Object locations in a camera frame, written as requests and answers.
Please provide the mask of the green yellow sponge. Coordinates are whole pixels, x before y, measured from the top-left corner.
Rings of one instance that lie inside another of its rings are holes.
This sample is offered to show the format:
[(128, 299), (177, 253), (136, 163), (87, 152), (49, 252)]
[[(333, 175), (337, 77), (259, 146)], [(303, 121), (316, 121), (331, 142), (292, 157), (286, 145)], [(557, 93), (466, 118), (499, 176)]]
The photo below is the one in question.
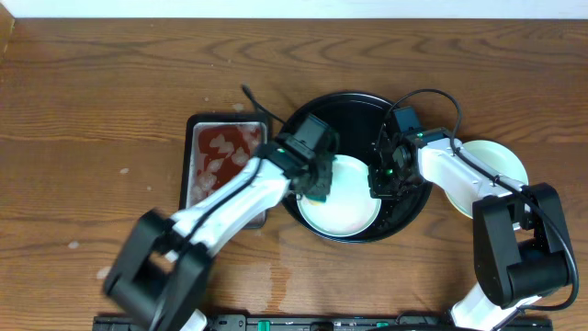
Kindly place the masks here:
[(326, 197), (324, 195), (322, 195), (322, 196), (306, 196), (306, 199), (309, 201), (309, 203), (312, 203), (312, 204), (320, 204), (320, 203), (326, 202)]

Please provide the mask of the mint green plate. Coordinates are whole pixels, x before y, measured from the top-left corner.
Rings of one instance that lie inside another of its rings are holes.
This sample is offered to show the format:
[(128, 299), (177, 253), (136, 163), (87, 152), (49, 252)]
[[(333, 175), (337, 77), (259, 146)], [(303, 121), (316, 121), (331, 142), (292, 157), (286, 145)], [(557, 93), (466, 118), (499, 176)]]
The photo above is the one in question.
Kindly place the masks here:
[(368, 166), (352, 156), (338, 154), (325, 202), (302, 197), (297, 205), (311, 229), (343, 238), (366, 230), (376, 220), (381, 200), (370, 196)]
[(475, 140), (463, 143), (462, 148), (501, 174), (529, 184), (523, 163), (505, 146), (492, 141)]

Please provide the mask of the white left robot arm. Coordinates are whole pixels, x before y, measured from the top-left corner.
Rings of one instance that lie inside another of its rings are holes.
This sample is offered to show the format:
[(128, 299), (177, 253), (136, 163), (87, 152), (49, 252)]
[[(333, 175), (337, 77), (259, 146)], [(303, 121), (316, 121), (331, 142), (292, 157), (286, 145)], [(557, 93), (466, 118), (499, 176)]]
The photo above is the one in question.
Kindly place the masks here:
[(214, 257), (256, 215), (287, 194), (329, 193), (335, 133), (280, 134), (200, 203), (169, 217), (143, 214), (121, 248), (103, 292), (144, 330), (180, 330), (196, 319)]

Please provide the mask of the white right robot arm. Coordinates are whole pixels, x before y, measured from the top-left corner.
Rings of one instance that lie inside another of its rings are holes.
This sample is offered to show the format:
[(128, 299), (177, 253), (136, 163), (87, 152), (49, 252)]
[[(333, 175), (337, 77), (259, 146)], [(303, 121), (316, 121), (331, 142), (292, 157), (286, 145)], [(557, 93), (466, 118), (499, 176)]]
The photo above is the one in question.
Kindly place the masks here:
[(538, 300), (566, 286), (576, 300), (579, 270), (557, 191), (546, 183), (528, 186), (483, 163), (444, 129), (388, 134), (373, 144), (370, 194), (400, 200), (435, 184), (468, 210), (473, 221), (477, 283), (450, 310), (454, 325), (500, 330)]

